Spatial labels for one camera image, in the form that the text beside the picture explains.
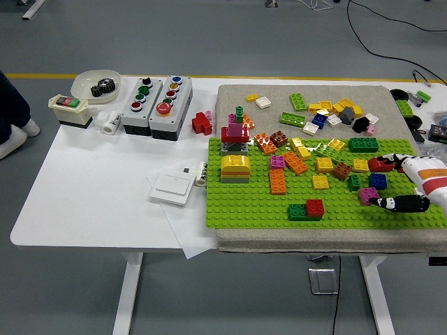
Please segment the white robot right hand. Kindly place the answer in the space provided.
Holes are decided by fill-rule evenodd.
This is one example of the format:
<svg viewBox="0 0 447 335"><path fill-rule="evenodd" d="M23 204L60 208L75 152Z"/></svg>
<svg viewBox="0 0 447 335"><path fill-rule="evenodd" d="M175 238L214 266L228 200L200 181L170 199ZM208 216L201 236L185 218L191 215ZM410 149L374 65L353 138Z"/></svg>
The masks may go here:
<svg viewBox="0 0 447 335"><path fill-rule="evenodd" d="M391 198L370 198L369 203L388 211L415 213L427 211L431 204L446 210L446 165L436 157L386 154L378 157L385 164L403 173L412 181L419 194Z"/></svg>

